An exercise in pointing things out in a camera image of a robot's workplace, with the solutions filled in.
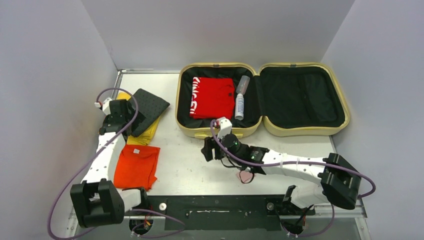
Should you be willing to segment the white spray bottle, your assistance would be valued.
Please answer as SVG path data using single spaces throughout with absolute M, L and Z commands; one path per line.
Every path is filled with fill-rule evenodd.
M 244 95 L 238 93 L 235 99 L 234 118 L 242 121 L 244 119 Z

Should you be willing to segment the dark grey dotted cloth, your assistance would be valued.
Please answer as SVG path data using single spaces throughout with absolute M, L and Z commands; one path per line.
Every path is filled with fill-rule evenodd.
M 165 112 L 170 103 L 142 88 L 130 98 L 132 104 L 134 100 L 138 104 L 138 114 L 131 125 L 131 136 L 139 137 Z

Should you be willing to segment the red printed t-shirt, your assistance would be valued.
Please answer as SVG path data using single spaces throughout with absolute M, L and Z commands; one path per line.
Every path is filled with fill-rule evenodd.
M 231 78 L 193 77 L 189 116 L 193 119 L 231 119 L 235 107 Z

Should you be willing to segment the clear plastic cup bottle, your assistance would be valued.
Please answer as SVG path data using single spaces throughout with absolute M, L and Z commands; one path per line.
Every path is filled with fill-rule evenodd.
M 246 93 L 247 88 L 249 86 L 250 79 L 251 78 L 249 76 L 247 76 L 247 75 L 242 75 L 241 76 L 240 81 L 239 81 L 239 83 L 237 85 L 237 88 L 236 88 L 236 93 L 237 94 L 244 95 Z

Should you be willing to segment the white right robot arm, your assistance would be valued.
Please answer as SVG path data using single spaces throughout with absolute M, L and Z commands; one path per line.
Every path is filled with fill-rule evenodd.
M 310 182 L 306 187 L 291 185 L 287 188 L 282 202 L 289 214 L 322 203 L 345 210 L 356 207 L 362 178 L 337 153 L 315 158 L 290 155 L 241 143 L 232 133 L 221 139 L 206 137 L 201 153 L 208 162 L 227 157 L 237 162 L 242 170 L 254 174 L 282 175 Z

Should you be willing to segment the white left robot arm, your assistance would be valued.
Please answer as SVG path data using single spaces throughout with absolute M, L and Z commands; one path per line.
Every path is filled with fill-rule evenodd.
M 70 188 L 73 208 L 82 228 L 120 224 L 130 210 L 143 215 L 151 206 L 144 187 L 122 189 L 114 185 L 116 167 L 133 131 L 132 125 L 145 119 L 137 101 L 107 98 L 95 105 L 105 114 L 98 147 L 81 183 Z

